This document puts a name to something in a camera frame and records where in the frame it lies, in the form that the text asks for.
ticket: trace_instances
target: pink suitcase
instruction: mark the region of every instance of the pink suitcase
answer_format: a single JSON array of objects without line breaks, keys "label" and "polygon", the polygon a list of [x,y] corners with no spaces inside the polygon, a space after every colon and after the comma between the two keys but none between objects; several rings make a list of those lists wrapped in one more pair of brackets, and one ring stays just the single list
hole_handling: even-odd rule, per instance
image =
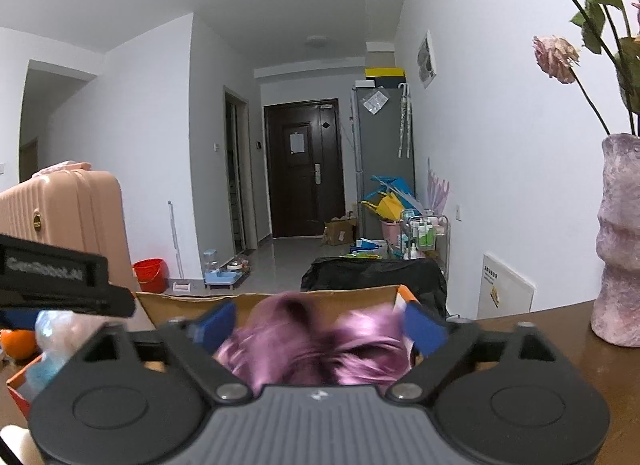
[{"label": "pink suitcase", "polygon": [[[111,283],[140,291],[131,267],[120,185],[109,172],[59,169],[0,193],[0,233],[103,255]],[[133,329],[153,328],[143,311],[136,318],[142,323]]]}]

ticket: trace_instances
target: wall picture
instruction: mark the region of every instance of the wall picture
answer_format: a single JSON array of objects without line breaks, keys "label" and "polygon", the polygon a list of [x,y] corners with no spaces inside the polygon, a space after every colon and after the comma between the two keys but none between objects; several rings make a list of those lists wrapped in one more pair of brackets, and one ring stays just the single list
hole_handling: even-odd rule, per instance
[{"label": "wall picture", "polygon": [[433,57],[431,31],[428,30],[418,50],[418,72],[422,85],[426,88],[436,76],[436,61]]}]

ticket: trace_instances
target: orange fruit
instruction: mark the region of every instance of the orange fruit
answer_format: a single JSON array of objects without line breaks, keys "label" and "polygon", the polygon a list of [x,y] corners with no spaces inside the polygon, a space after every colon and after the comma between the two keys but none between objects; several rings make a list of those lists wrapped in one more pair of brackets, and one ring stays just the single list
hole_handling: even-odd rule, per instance
[{"label": "orange fruit", "polygon": [[0,330],[0,347],[14,360],[28,359],[38,347],[36,334],[29,330]]}]

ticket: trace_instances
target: refrigerator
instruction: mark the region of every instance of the refrigerator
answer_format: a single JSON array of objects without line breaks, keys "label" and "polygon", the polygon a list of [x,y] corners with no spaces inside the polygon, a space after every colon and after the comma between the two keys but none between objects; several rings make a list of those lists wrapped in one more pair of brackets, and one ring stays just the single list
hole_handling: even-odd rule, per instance
[{"label": "refrigerator", "polygon": [[351,112],[353,114],[353,140],[356,157],[356,188],[358,197],[358,222],[360,237],[383,239],[380,218],[360,201],[375,191],[380,184],[371,181],[371,176],[402,177],[415,195],[414,145],[411,142],[410,157],[406,157],[407,128],[404,128],[402,157],[398,158],[400,146],[400,100],[401,89],[385,89],[390,97],[376,114],[372,114],[362,100],[372,94],[373,88],[353,88]]}]

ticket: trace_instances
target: pink vase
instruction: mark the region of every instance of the pink vase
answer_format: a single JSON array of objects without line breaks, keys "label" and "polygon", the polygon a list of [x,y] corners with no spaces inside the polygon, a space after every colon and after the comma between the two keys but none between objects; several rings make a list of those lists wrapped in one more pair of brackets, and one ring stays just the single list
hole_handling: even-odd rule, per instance
[{"label": "pink vase", "polygon": [[611,344],[640,347],[640,137],[603,143],[604,194],[598,256],[605,262],[591,329]]}]

